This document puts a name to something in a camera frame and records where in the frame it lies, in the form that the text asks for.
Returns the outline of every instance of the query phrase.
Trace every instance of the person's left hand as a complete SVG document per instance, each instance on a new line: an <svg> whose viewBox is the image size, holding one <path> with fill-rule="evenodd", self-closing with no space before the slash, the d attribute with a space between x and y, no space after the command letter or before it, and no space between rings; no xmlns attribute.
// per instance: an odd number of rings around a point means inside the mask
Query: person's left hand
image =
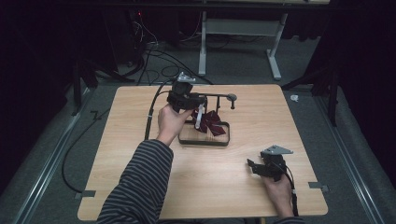
<svg viewBox="0 0 396 224"><path fill-rule="evenodd" d="M164 106L158 114L158 126L160 133L157 140L170 146L174 138L181 132L184 121L191 115L192 110L186 110L178 114L171 105Z"/></svg>

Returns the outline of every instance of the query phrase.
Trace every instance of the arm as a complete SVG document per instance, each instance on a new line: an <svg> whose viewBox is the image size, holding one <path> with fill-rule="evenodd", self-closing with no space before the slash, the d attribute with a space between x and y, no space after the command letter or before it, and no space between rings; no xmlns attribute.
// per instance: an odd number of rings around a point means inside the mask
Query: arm
<svg viewBox="0 0 396 224"><path fill-rule="evenodd" d="M175 112L170 105L159 113L157 139L142 142L107 197L98 223L155 223L163 208L173 152L169 148L191 111Z"/></svg>
<svg viewBox="0 0 396 224"><path fill-rule="evenodd" d="M305 223L302 218L295 217L293 214L291 207L291 186L285 175L282 175L280 180L276 182L271 177L262 176L262 181L279 218L281 218L274 224Z"/></svg>

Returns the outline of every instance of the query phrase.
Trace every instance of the gray carpet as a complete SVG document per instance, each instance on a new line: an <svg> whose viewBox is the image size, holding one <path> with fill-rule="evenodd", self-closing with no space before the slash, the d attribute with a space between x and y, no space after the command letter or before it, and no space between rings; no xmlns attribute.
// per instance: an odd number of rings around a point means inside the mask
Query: gray carpet
<svg viewBox="0 0 396 224"><path fill-rule="evenodd" d="M233 38L236 38L237 41L232 41L221 49L219 46L224 44L221 41L209 42L211 48L207 53L205 78L215 84L275 83L283 85L289 83L304 73L318 43L317 40L305 42L299 42L297 39L281 40L276 59L282 80L273 81L269 64L263 54L265 46L270 48L271 40L263 38L249 41L253 38L240 36ZM173 55L186 64L190 70L197 72L199 46L196 42L189 41L177 48L161 43L158 50ZM160 56L158 52L152 51L151 53ZM160 57L171 60L164 54L161 54ZM142 82L153 81L157 76L156 72L163 71L165 75L172 76L180 71L175 67L167 67L170 65L172 63L164 59L150 56L148 75L142 76ZM162 80L165 80L165 77L160 76L157 79L157 81ZM71 149L65 162L64 172L69 183L77 189L84 189L86 185L106 125L107 114L101 120L97 120L84 133L93 122L94 113L92 111L101 114L110 108L116 89L120 85L125 84L100 80L99 87L93 91L91 100L82 111L70 139L66 143L66 148ZM309 92L309 86L284 91L284 94L318 181L330 189L324 192L329 213L325 216L304 217L304 219L307 223L371 223L365 215L354 186L351 184L346 167L341 162L331 129L326 124L326 118L318 109L316 99ZM299 95L298 103L290 100L291 94ZM362 136L359 125L348 109L342 91L339 93L338 101L337 130L343 136L346 147L361 171L368 189L373 194L384 222L394 223L396 221L395 190ZM71 119L70 115L73 110L73 102L70 100L41 134L32 152L1 197L0 223L11 223L17 216L45 161ZM76 193L69 189L62 180L61 164L59 164L31 217L30 223L83 223L77 217L80 199L75 199L75 197ZM267 221L271 223L275 219L275 217L268 217Z"/></svg>

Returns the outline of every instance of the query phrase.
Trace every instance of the striped sleeve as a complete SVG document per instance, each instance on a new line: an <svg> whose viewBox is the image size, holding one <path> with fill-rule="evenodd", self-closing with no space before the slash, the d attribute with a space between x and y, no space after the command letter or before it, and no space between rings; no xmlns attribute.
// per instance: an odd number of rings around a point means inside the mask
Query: striped sleeve
<svg viewBox="0 0 396 224"><path fill-rule="evenodd" d="M274 222L274 224L305 224L305 222L301 217L286 217Z"/></svg>
<svg viewBox="0 0 396 224"><path fill-rule="evenodd" d="M108 195L97 223L156 223L163 208L173 151L158 140L142 142Z"/></svg>

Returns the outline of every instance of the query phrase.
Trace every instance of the hand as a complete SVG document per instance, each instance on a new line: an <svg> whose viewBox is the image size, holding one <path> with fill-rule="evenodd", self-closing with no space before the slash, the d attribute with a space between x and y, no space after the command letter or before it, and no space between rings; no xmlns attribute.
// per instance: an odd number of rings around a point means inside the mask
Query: hand
<svg viewBox="0 0 396 224"><path fill-rule="evenodd" d="M291 208L291 185L288 178L282 175L280 180L275 182L272 177L262 176L262 181L278 216L280 218L294 217Z"/></svg>
<svg viewBox="0 0 396 224"><path fill-rule="evenodd" d="M160 133L157 136L157 140L164 142L167 146L170 146L174 138L181 132L184 121L191 115L192 110L186 110L181 114L178 114L172 106L166 105L158 114L158 126L160 127Z"/></svg>

